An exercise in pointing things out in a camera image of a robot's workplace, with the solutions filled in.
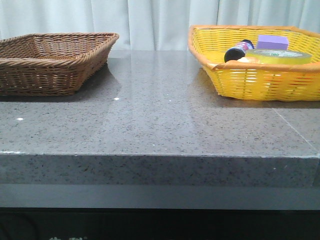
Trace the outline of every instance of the granite surface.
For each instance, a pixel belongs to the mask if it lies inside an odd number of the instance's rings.
[[[0,184],[320,186],[319,107],[218,96],[187,51],[111,51],[73,96],[0,97]]]

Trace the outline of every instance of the tape roll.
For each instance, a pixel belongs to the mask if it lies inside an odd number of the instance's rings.
[[[246,57],[259,59],[261,64],[309,64],[311,55],[299,51],[279,49],[252,49],[245,52]]]
[[[259,64],[260,63],[260,60],[253,57],[253,56],[244,56],[237,61],[241,62],[241,63],[251,63],[251,64]]]

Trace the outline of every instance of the purple box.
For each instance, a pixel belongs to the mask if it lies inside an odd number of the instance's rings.
[[[285,36],[259,35],[256,49],[282,49],[287,50],[288,38]]]

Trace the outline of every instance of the curtain fold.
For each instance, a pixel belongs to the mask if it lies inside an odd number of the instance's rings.
[[[0,39],[116,32],[118,50],[186,50],[190,25],[279,25],[320,32],[319,0],[0,0]]]

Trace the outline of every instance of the black bottle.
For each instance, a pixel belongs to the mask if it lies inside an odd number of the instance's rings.
[[[229,48],[224,55],[224,62],[230,60],[238,60],[246,55],[246,51],[249,49],[255,49],[255,46],[250,40],[244,39],[238,42],[235,46]]]

